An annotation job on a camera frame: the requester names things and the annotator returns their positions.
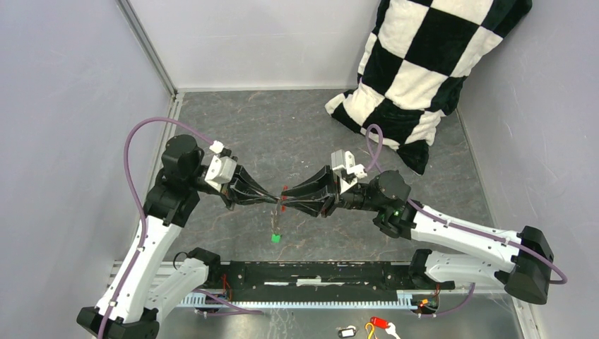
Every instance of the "white wall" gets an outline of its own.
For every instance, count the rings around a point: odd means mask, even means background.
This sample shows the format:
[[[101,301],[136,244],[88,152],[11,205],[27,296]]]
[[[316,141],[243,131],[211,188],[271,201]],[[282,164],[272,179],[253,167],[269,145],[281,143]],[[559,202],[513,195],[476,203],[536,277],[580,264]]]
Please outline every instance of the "white wall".
[[[599,47],[593,1],[535,1],[465,82],[460,112],[503,228],[543,230],[570,277],[535,311],[545,338],[596,338]]]
[[[2,1],[0,46],[0,337],[84,338],[134,231],[124,139],[170,98],[115,1]],[[134,140],[141,188],[159,130]]]
[[[131,0],[178,88],[342,88],[378,0]]]

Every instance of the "metal frame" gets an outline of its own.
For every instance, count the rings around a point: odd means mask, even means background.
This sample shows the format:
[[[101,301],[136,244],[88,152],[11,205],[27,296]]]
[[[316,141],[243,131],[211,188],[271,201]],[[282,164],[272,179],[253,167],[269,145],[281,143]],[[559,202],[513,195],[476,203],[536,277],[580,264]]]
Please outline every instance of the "metal frame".
[[[117,4],[123,12],[125,19],[127,19],[127,23],[129,23],[129,26],[131,26],[131,30],[133,30],[133,33],[139,41],[141,48],[146,53],[146,56],[148,56],[148,59],[150,59],[152,66],[154,66],[154,69],[158,73],[160,81],[162,81],[162,84],[166,88],[167,92],[174,97],[175,95],[177,95],[177,88],[174,86],[174,83],[168,75],[165,65],[162,64],[162,61],[160,60],[158,53],[156,53],[156,50],[152,45],[152,42],[150,41],[150,38],[148,37],[146,30],[143,29],[143,26],[141,25],[139,17],[135,13],[135,10],[131,5],[131,2],[129,2],[129,0],[117,0]]]

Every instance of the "wire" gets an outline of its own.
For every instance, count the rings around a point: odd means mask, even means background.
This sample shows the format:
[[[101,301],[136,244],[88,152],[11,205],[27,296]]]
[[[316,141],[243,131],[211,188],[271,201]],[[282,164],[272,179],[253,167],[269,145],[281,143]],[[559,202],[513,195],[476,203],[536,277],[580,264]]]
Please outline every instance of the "wire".
[[[175,270],[177,269],[177,265],[175,265],[175,264],[174,264],[174,262],[175,262],[175,261],[177,261],[177,257],[178,257],[180,254],[185,254],[185,257],[186,257],[186,258],[189,258],[189,255],[188,255],[188,254],[187,254],[187,252],[185,252],[185,251],[180,251],[179,253],[175,254],[175,255],[174,255],[174,258],[172,259],[172,267],[174,267],[174,269],[175,269]]]
[[[230,302],[228,302],[227,300],[223,300],[223,299],[213,295],[212,293],[206,292],[204,290],[194,290],[194,292],[206,295],[207,297],[214,299],[214,301],[218,302],[219,304],[223,304],[227,307],[237,310],[237,312],[227,312],[227,313],[205,313],[204,315],[206,315],[206,316],[236,316],[236,315],[240,315],[240,314],[260,314],[260,315],[264,314],[264,312],[259,311],[257,309],[243,309],[241,307],[237,307],[237,306],[231,304]]]
[[[139,237],[139,242],[137,245],[138,249],[142,249],[144,243],[146,242],[146,235],[148,233],[148,221],[146,220],[146,213],[143,211],[143,206],[141,205],[141,201],[139,199],[139,196],[137,195],[137,191],[135,190],[135,186],[133,184],[133,179],[131,178],[131,170],[129,169],[129,147],[131,146],[131,140],[133,139],[137,130],[139,130],[142,126],[144,126],[146,124],[149,124],[151,122],[156,122],[156,121],[162,121],[162,122],[168,122],[171,124],[175,124],[183,129],[186,129],[187,131],[191,132],[193,135],[197,136],[198,138],[200,138],[201,140],[204,140],[205,142],[207,142],[209,144],[214,143],[214,141],[212,139],[210,139],[209,137],[207,137],[205,134],[196,131],[195,129],[191,128],[190,126],[183,124],[182,122],[177,121],[175,119],[164,118],[164,117],[154,117],[154,118],[145,119],[145,120],[139,122],[139,124],[135,125],[135,127],[133,127],[133,129],[129,132],[127,139],[125,140],[125,146],[124,146],[124,151],[123,151],[123,165],[124,165],[124,169],[125,169],[125,177],[127,180],[127,184],[129,185],[129,189],[131,190],[131,195],[133,196],[133,200],[135,201],[137,211],[140,215],[141,236]],[[112,297],[110,298],[108,307],[106,308],[106,312],[104,313],[104,316],[102,317],[102,320],[100,322],[100,328],[98,329],[98,332],[97,332],[97,339],[102,339],[104,337],[104,330],[106,329],[106,323],[108,322],[108,319],[110,318],[110,313],[112,312],[112,306],[110,304],[117,302],[117,297],[119,296],[119,293],[123,289],[123,286],[125,285],[125,282],[126,282],[127,278],[129,277],[129,274],[131,273],[131,270],[133,270],[133,267],[135,266],[135,263],[137,262],[137,258],[139,257],[140,253],[141,253],[140,251],[135,251],[135,253],[131,257],[131,261],[129,261],[129,264],[127,265],[127,267],[125,268],[125,271],[123,272],[123,276],[122,276],[121,280],[115,287],[114,293],[112,293]]]
[[[472,285],[470,286],[470,289],[468,291],[468,295],[458,306],[456,306],[452,309],[448,309],[447,311],[437,312],[435,314],[418,314],[418,318],[436,318],[438,316],[447,316],[449,314],[452,314],[454,312],[461,310],[464,306],[466,306],[472,300],[472,297],[474,295],[475,286],[476,286],[476,284],[472,283]]]
[[[379,140],[377,141],[375,153],[372,152],[372,146],[370,145],[370,131],[372,129],[376,130],[376,134],[379,137]],[[370,163],[368,164],[368,166],[366,166],[364,171],[368,172],[374,166],[376,166],[376,168],[379,170],[379,172],[383,172],[383,170],[381,169],[381,165],[379,165],[379,156],[381,154],[381,151],[383,150],[383,130],[381,130],[381,127],[379,127],[379,125],[371,124],[366,129],[366,147],[368,148],[368,153],[370,154],[370,157],[372,158],[372,160],[370,160]]]

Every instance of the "black and white checkered cushion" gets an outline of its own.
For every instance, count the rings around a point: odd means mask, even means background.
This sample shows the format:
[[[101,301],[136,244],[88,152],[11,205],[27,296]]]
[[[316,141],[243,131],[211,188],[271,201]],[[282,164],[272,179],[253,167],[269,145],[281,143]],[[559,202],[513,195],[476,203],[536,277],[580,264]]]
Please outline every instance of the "black and white checkered cushion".
[[[380,125],[384,145],[423,174],[437,124],[455,110],[470,70],[531,1],[381,0],[358,87],[331,99],[326,111],[355,133]]]

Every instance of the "purple cable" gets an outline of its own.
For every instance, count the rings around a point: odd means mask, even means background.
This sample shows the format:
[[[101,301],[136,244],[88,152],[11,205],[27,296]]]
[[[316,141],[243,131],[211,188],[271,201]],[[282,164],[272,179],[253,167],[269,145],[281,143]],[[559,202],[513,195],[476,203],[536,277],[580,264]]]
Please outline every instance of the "purple cable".
[[[377,145],[376,145],[376,153],[375,154],[372,154],[372,146],[370,145],[370,131],[372,129],[376,129],[376,134],[379,136],[379,141],[377,142]],[[372,158],[372,160],[370,161],[368,166],[366,166],[364,171],[368,172],[374,166],[376,166],[376,168],[379,170],[379,172],[383,172],[383,170],[381,169],[381,165],[379,165],[379,156],[381,154],[381,151],[383,150],[383,130],[381,129],[381,127],[379,125],[372,124],[372,125],[368,126],[368,128],[366,129],[366,147],[368,147],[368,153],[370,154],[370,157]]]
[[[209,137],[207,137],[206,135],[196,131],[195,129],[191,128],[190,126],[188,126],[186,124],[183,124],[182,122],[179,122],[179,121],[171,119],[171,118],[163,118],[163,117],[149,118],[149,119],[143,120],[139,124],[135,125],[135,127],[133,127],[133,129],[129,132],[129,134],[127,136],[127,140],[125,141],[125,147],[124,147],[124,152],[123,152],[123,163],[124,163],[124,167],[125,167],[125,177],[127,179],[127,184],[129,185],[129,189],[131,190],[131,194],[133,195],[133,199],[135,200],[135,205],[137,207],[137,211],[139,212],[140,219],[141,219],[141,236],[139,238],[139,243],[137,245],[138,248],[143,248],[143,244],[146,241],[146,235],[148,233],[148,221],[146,220],[146,214],[143,212],[143,206],[141,205],[141,201],[140,201],[139,197],[137,196],[137,191],[135,190],[133,180],[131,179],[131,170],[129,169],[129,146],[131,145],[131,140],[133,139],[137,130],[139,130],[142,126],[149,124],[151,122],[155,122],[155,121],[163,121],[163,122],[169,122],[171,124],[175,124],[179,127],[182,127],[183,129],[186,129],[187,131],[191,132],[193,135],[197,136],[198,138],[200,138],[201,140],[204,140],[205,142],[207,142],[209,144],[214,143],[214,141],[212,139],[210,139]],[[135,253],[133,254],[131,261],[125,268],[123,277],[119,281],[119,284],[117,285],[117,287],[114,289],[114,293],[112,294],[112,298],[110,298],[109,303],[116,302],[117,297],[119,296],[119,293],[121,292],[123,286],[125,285],[125,282],[127,280],[127,277],[129,276],[129,273],[131,273],[131,270],[133,269],[135,262],[137,262],[137,258],[139,257],[139,254],[140,254],[140,251],[135,251]],[[112,306],[109,305],[106,308],[106,312],[104,313],[104,316],[102,317],[102,321],[100,322],[100,328],[98,329],[98,332],[97,332],[97,339],[102,339],[104,337],[106,323],[108,322],[111,312],[112,312]]]
[[[259,311],[259,310],[243,309],[241,307],[235,306],[235,305],[231,304],[230,302],[228,302],[227,300],[221,299],[221,298],[213,295],[212,293],[206,292],[204,290],[194,290],[194,292],[198,292],[203,295],[206,295],[206,296],[214,299],[216,302],[218,302],[220,304],[223,304],[227,307],[237,310],[237,312],[228,312],[228,313],[206,313],[206,316],[236,316],[236,315],[240,315],[240,314],[264,314],[264,312]]]
[[[472,283],[472,285],[470,285],[470,289],[468,291],[468,295],[466,296],[466,298],[458,306],[456,306],[456,307],[454,307],[452,309],[448,309],[447,311],[443,311],[443,312],[439,312],[439,313],[435,313],[435,314],[419,314],[418,317],[420,317],[420,318],[436,318],[438,316],[447,316],[449,314],[452,314],[452,313],[454,313],[456,311],[461,310],[472,299],[472,296],[474,295],[474,288],[475,288],[475,286],[476,286],[475,283]]]
[[[369,132],[371,129],[376,129],[376,132],[379,135],[379,147],[376,149],[376,154],[372,154],[372,146],[370,145],[370,138],[369,138]],[[366,172],[368,172],[368,170],[370,170],[374,166],[376,166],[376,168],[379,170],[379,172],[383,172],[381,166],[378,163],[378,158],[380,155],[380,148],[382,148],[382,144],[381,141],[383,139],[383,132],[381,130],[381,127],[379,127],[376,124],[372,124],[370,126],[368,126],[367,132],[366,132],[366,146],[368,148],[368,153],[370,154],[370,157],[372,158],[372,161],[370,162],[370,165],[368,165]],[[498,237],[497,235],[492,235],[492,234],[487,234],[485,232],[479,231],[479,230],[474,230],[471,229],[469,227],[466,226],[462,226],[462,225],[458,225],[456,223],[450,222],[448,223],[447,220],[437,217],[434,214],[428,213],[426,210],[422,209],[418,204],[416,204],[414,201],[412,201],[412,199],[408,199],[408,203],[415,208],[418,212],[422,213],[423,215],[426,215],[427,217],[431,218],[432,220],[435,220],[437,222],[440,222],[441,224],[444,225],[448,225],[450,227],[454,227],[457,228],[458,230],[462,230],[464,232],[469,232],[472,234],[476,234],[479,235],[481,237],[486,237],[488,239],[492,239],[495,240],[497,242],[501,242],[502,244],[505,244],[507,239],[502,238],[502,237]],[[568,282],[568,277],[555,265],[553,264],[551,261],[548,261],[546,258],[544,258],[543,256],[541,256],[540,254],[538,254],[537,252],[533,251],[532,249],[529,249],[526,246],[523,246],[521,244],[518,244],[516,242],[513,241],[508,241],[507,242],[508,245],[516,247],[517,249],[520,249],[521,251],[525,251],[526,253],[530,254],[531,256],[534,256],[535,258],[539,259],[539,261],[541,261],[542,263],[544,263],[545,265],[547,265],[549,268],[551,268],[553,271],[555,271],[555,273],[557,273],[561,280],[550,280],[549,283],[550,284],[556,284],[556,285],[563,285],[565,283]],[[459,304],[457,307],[454,307],[450,310],[447,311],[443,311],[441,313],[436,314],[436,316],[443,316],[443,315],[447,315],[447,314],[451,314],[454,313],[455,311],[458,311],[459,309],[461,309],[462,307],[464,307],[467,303],[470,302],[470,299],[472,299],[472,296],[474,294],[474,289],[475,289],[475,284],[473,283],[470,287],[470,292],[468,293],[468,296],[462,301],[461,304]],[[425,318],[433,318],[434,316],[432,314],[423,314],[421,315],[422,317]]]

